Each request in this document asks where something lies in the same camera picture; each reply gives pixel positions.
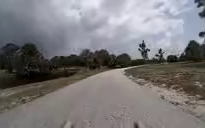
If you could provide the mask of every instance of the dry grass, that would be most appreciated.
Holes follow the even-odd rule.
[[[86,70],[71,76],[0,90],[0,113],[108,69]]]
[[[148,65],[129,69],[126,74],[205,99],[205,62]]]

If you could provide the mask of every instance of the ground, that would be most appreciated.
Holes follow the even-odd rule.
[[[161,99],[205,120],[205,62],[145,65],[125,73]]]
[[[0,90],[0,113],[106,70],[107,69],[82,69],[80,72],[70,77],[63,77]]]
[[[103,72],[0,114],[0,128],[205,128],[197,118],[124,75]]]
[[[205,62],[147,65],[126,74],[205,99]]]

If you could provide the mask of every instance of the white sand patch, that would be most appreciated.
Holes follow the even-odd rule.
[[[144,79],[134,78],[132,76],[129,76],[129,78],[136,83],[139,83],[139,85],[143,88],[151,90],[161,99],[166,100],[180,107],[182,110],[205,121],[205,101],[199,100],[199,95],[189,96],[180,90],[174,90],[174,87],[166,88],[165,84],[157,85]]]

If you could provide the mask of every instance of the cloud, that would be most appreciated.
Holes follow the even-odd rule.
[[[107,48],[138,56],[181,42],[189,0],[0,0],[0,46],[36,43],[47,56]]]

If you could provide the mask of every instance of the road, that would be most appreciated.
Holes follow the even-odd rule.
[[[205,122],[107,71],[0,115],[0,128],[205,128]]]

